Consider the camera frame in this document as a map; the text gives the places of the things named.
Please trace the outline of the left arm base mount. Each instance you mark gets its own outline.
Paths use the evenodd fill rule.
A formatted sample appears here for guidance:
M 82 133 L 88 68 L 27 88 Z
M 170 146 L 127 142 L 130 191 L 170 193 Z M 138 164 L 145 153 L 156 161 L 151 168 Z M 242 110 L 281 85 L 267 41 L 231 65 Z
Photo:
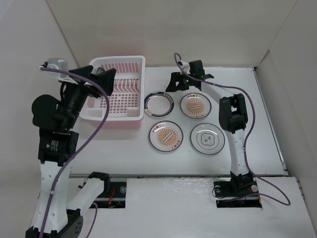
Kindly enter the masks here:
M 111 181 L 109 192 L 104 191 L 96 199 L 98 208 L 125 208 L 127 181 L 115 179 Z

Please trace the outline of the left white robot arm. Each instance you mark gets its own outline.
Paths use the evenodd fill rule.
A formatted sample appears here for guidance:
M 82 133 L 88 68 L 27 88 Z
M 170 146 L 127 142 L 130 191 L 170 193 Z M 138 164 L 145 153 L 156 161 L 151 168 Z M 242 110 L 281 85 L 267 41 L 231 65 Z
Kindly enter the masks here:
M 69 174 L 75 157 L 79 134 L 73 127 L 88 97 L 113 93 L 116 70 L 86 66 L 66 72 L 60 99 L 41 95 L 32 104 L 33 124 L 39 128 L 41 191 L 38 213 L 25 236 L 28 238 L 76 238 L 83 227 L 83 216 L 98 196 L 110 193 L 110 176 L 93 172 L 71 200 L 67 201 Z

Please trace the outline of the blue patterned small plate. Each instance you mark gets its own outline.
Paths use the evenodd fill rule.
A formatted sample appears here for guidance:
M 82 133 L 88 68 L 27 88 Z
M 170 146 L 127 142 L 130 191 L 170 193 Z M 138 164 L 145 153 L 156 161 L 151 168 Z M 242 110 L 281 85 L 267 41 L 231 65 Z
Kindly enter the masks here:
M 105 72 L 105 70 L 102 67 L 98 67 L 97 70 L 96 70 L 96 74 L 100 74 L 100 73 L 103 73 L 103 72 Z

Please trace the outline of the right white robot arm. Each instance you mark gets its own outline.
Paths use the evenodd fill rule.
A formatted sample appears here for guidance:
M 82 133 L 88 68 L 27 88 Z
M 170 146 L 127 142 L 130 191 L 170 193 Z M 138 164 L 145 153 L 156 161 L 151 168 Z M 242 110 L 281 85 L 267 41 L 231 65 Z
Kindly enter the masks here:
M 211 82 L 213 76 L 205 73 L 201 60 L 185 62 L 178 59 L 175 62 L 180 71 L 171 74 L 166 92 L 185 91 L 194 86 L 218 103 L 218 121 L 226 133 L 231 158 L 230 181 L 214 183 L 214 190 L 221 193 L 218 197 L 240 200 L 255 195 L 251 190 L 255 184 L 254 175 L 245 162 L 246 92 L 241 90 L 234 94 L 231 86 Z

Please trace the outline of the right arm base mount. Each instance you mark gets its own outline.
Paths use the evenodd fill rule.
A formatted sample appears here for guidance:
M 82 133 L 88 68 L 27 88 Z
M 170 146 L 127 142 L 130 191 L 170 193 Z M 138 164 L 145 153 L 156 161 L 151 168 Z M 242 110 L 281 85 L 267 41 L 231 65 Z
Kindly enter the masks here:
M 262 208 L 257 182 L 253 181 L 241 189 L 234 190 L 230 181 L 213 182 L 212 195 L 217 208 Z

